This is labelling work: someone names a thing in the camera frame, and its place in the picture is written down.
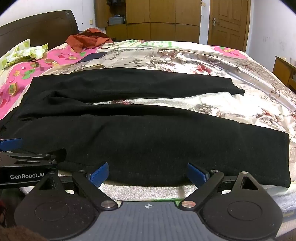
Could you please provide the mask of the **brown wooden door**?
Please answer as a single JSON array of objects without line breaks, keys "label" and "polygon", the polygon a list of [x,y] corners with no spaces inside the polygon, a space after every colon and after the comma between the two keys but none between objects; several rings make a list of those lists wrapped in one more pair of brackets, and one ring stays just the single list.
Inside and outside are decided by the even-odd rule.
[{"label": "brown wooden door", "polygon": [[245,51],[250,25],[251,1],[210,1],[208,45]]}]

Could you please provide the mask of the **wooden side table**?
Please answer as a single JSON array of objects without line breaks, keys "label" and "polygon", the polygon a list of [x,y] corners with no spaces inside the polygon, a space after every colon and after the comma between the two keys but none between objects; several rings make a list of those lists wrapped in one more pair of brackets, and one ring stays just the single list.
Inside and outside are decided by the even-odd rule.
[{"label": "wooden side table", "polygon": [[279,56],[275,56],[273,74],[295,93],[295,66]]}]

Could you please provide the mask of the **green patterned pillow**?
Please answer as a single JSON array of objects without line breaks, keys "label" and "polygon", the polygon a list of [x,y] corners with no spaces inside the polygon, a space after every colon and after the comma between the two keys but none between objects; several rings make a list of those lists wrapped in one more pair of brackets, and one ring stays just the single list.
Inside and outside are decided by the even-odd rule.
[{"label": "green patterned pillow", "polygon": [[1,56],[1,70],[19,62],[25,62],[32,59],[42,59],[48,52],[48,47],[48,43],[31,47],[30,39],[24,40]]}]

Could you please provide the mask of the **red orange cloth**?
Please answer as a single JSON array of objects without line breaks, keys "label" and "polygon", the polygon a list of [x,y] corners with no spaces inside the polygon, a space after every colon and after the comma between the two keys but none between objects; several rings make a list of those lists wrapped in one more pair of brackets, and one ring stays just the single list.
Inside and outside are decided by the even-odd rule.
[{"label": "red orange cloth", "polygon": [[77,35],[70,35],[65,41],[76,53],[84,49],[93,49],[105,43],[113,43],[112,39],[96,28],[89,28]]}]

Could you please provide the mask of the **black pants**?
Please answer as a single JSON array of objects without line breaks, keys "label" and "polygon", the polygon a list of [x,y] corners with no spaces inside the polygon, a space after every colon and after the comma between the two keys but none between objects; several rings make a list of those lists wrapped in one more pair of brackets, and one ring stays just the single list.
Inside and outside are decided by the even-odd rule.
[{"label": "black pants", "polygon": [[232,80],[134,68],[34,77],[21,104],[1,120],[1,137],[22,138],[26,153],[64,148],[68,172],[102,161],[109,179],[129,185],[186,183],[188,163],[261,184],[288,187],[288,134],[181,108],[122,104],[124,98],[244,94]]}]

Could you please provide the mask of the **dark blue flat booklet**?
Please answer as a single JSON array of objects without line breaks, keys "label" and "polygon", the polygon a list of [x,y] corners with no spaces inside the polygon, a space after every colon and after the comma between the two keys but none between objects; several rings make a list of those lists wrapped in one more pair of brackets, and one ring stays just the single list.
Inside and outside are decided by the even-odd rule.
[{"label": "dark blue flat booklet", "polygon": [[91,53],[91,54],[88,54],[87,56],[83,57],[77,63],[89,62],[93,59],[100,59],[103,56],[105,56],[106,54],[107,54],[107,52]]}]

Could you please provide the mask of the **grey box on shelf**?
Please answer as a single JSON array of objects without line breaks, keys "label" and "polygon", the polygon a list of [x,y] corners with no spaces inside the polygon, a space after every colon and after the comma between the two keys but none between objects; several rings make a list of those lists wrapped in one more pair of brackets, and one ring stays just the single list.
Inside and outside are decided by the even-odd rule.
[{"label": "grey box on shelf", "polygon": [[108,20],[108,25],[120,25],[125,23],[125,16],[113,16]]}]

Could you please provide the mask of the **pink floral bed sheet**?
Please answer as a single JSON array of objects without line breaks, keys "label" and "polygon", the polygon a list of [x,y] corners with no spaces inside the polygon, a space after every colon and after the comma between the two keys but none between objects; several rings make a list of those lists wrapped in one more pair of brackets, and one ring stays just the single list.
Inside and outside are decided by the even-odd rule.
[{"label": "pink floral bed sheet", "polygon": [[97,52],[99,48],[84,49],[76,53],[64,43],[46,53],[45,58],[20,62],[1,71],[1,118],[16,107],[27,91],[33,77],[60,65],[75,64],[85,56]]}]

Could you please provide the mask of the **brown wooden wardrobe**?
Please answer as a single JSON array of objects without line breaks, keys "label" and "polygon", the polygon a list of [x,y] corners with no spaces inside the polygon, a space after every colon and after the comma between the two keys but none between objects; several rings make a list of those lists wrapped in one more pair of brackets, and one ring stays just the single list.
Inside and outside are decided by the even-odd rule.
[{"label": "brown wooden wardrobe", "polygon": [[[199,42],[201,1],[95,1],[95,20],[113,41]],[[113,16],[125,23],[108,25]]]}]

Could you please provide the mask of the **dark wooden headboard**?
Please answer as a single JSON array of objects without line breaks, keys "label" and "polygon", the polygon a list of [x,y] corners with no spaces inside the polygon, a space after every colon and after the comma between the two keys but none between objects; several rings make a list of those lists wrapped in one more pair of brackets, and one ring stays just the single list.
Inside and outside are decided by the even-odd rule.
[{"label": "dark wooden headboard", "polygon": [[1,26],[1,56],[26,39],[32,47],[48,44],[50,50],[78,33],[71,10],[29,16]]}]

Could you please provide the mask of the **olive flat case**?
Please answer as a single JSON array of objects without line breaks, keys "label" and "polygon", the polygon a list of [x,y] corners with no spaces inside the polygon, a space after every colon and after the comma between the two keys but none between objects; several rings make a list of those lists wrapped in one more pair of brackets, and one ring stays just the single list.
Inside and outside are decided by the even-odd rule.
[{"label": "olive flat case", "polygon": [[104,65],[101,64],[96,64],[96,65],[92,65],[92,66],[81,66],[77,69],[75,69],[73,72],[81,72],[81,71],[87,71],[87,70],[96,70],[96,69],[103,69],[105,68]]}]

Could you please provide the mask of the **floral satin quilt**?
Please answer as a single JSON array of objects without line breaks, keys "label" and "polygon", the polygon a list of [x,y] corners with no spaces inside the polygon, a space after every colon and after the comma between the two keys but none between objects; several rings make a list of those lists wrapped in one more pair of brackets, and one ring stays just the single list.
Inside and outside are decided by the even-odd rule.
[{"label": "floral satin quilt", "polygon": [[[92,52],[103,53],[103,57],[81,64]],[[287,133],[291,184],[288,188],[266,186],[266,190],[283,211],[295,209],[295,94],[247,54],[189,42],[127,40],[81,53],[64,43],[48,52],[47,62],[50,69],[46,74],[68,74],[101,64],[230,78],[245,91],[243,95],[221,92],[182,98],[124,98],[121,103],[182,108]]]}]

